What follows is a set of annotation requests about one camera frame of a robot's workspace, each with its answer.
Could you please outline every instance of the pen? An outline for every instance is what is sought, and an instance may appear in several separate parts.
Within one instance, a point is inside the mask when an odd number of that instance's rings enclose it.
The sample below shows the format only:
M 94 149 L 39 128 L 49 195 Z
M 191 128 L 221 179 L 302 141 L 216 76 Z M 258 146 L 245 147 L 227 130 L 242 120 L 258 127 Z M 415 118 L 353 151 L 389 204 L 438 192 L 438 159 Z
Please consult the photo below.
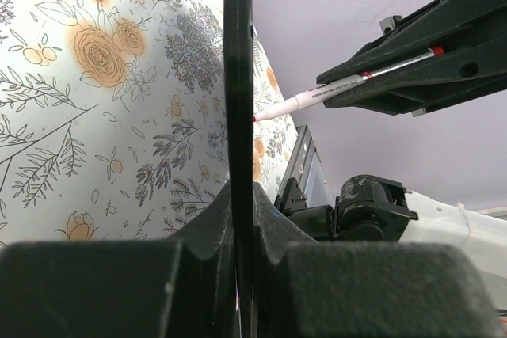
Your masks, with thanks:
M 253 121 L 259 122 L 261 120 L 273 119 L 278 116 L 288 114 L 289 112 L 313 106 L 314 104 L 321 103 L 326 99 L 334 97 L 339 93 L 343 93 L 352 87 L 361 85 L 366 81 L 379 77 L 380 75 L 443 54 L 444 49 L 442 47 L 430 47 L 426 49 L 424 53 L 416 55 L 410 59 L 405 59 L 403 61 L 393 63 L 392 65 L 383 67 L 378 70 L 364 71 L 360 74 L 349 75 L 348 77 L 340 78 L 337 81 L 317 86 L 313 89 L 305 91 L 304 93 L 297 94 L 292 98 L 288 98 L 285 101 L 276 103 L 261 112 L 258 112 L 253 116 Z

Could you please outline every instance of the marker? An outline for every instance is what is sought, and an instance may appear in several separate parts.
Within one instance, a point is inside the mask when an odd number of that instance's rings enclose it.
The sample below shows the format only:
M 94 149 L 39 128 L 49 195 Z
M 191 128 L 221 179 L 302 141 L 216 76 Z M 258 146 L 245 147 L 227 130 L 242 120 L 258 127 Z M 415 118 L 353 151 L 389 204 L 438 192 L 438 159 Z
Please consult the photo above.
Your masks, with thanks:
M 263 110 L 253 116 L 254 122 L 260 122 L 261 120 L 273 119 L 278 116 L 288 114 L 296 110 L 301 110 L 313 106 L 314 104 L 321 103 L 326 99 L 330 99 L 339 93 L 356 87 L 369 81 L 373 78 L 377 78 L 385 73 L 401 69 L 402 67 L 409 66 L 413 63 L 418 63 L 431 57 L 443 55 L 444 49 L 442 47 L 430 47 L 426 49 L 425 53 L 416 55 L 411 59 L 400 61 L 399 63 L 393 63 L 392 65 L 383 67 L 374 71 L 364 71 L 361 74 L 349 75 L 345 78 L 340 78 L 337 81 L 326 83 L 305 91 L 304 93 L 297 94 L 296 96 L 289 98 L 280 103 L 274 104 L 273 106 Z

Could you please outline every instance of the floral pattern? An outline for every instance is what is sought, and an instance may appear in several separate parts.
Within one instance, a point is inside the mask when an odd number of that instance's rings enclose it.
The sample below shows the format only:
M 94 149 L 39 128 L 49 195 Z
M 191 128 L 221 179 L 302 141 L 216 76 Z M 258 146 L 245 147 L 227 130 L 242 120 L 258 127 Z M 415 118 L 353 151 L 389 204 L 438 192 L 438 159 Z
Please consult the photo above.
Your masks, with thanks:
M 0 247 L 157 239 L 213 202 L 229 170 L 222 23 L 223 0 L 0 0 Z M 255 112 L 283 99 L 257 33 L 254 95 Z M 254 135 L 274 200 L 294 124 Z

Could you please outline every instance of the red marker tip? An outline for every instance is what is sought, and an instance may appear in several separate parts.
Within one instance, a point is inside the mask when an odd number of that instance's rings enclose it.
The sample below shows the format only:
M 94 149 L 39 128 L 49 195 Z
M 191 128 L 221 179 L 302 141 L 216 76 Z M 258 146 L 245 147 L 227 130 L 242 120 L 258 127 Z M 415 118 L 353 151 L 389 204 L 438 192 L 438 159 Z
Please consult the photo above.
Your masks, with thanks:
M 435 56 L 444 54 L 444 49 L 442 47 L 432 47 L 431 50 Z

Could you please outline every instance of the screw hole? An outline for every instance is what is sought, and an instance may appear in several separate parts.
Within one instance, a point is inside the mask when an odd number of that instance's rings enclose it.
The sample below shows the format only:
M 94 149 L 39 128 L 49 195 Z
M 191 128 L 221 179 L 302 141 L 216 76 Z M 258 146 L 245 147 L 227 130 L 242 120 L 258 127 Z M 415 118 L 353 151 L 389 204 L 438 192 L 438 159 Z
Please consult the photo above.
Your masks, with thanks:
M 472 78 L 478 73 L 478 66 L 474 63 L 467 63 L 459 69 L 461 78 Z

